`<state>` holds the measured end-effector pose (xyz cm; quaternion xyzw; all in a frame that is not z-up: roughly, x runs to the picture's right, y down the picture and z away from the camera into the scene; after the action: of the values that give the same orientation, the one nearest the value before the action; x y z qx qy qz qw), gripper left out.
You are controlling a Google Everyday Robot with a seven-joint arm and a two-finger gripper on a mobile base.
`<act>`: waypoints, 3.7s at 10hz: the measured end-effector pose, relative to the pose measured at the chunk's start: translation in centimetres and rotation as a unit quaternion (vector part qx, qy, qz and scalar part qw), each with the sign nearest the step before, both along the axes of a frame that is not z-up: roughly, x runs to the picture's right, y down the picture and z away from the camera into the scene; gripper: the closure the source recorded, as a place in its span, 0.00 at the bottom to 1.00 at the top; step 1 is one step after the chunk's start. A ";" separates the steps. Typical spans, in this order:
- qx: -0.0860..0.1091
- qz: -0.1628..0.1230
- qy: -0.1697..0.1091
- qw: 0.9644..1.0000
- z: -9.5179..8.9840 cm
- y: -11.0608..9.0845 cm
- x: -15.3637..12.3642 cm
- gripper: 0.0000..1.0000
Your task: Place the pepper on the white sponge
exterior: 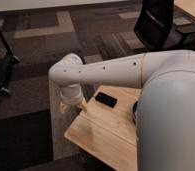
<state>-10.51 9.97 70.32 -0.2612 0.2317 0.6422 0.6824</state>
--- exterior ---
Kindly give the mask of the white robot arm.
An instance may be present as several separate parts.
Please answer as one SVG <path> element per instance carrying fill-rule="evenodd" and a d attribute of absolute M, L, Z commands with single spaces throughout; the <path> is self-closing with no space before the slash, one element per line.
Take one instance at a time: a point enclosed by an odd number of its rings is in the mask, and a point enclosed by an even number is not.
<path fill-rule="evenodd" d="M 146 52 L 84 64 L 70 53 L 49 69 L 61 100 L 78 105 L 83 84 L 137 88 L 139 171 L 195 171 L 195 51 Z"/>

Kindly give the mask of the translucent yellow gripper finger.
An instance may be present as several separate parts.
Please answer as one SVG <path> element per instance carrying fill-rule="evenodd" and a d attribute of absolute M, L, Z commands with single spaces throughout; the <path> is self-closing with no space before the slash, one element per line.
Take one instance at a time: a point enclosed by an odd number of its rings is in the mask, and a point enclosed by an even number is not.
<path fill-rule="evenodd" d="M 87 112 L 87 103 L 80 103 L 80 108 L 84 111 L 84 112 Z"/>
<path fill-rule="evenodd" d="M 63 102 L 61 102 L 59 104 L 59 110 L 62 114 L 66 113 L 67 110 L 68 110 L 68 105 L 67 104 L 64 104 Z"/>

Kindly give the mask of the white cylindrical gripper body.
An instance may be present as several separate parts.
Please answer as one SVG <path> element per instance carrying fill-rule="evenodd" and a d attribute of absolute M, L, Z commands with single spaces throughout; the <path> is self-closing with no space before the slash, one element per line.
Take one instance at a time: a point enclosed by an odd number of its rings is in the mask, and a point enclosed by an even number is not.
<path fill-rule="evenodd" d="M 83 92 L 79 84 L 60 87 L 61 100 L 67 105 L 78 105 L 83 101 Z"/>

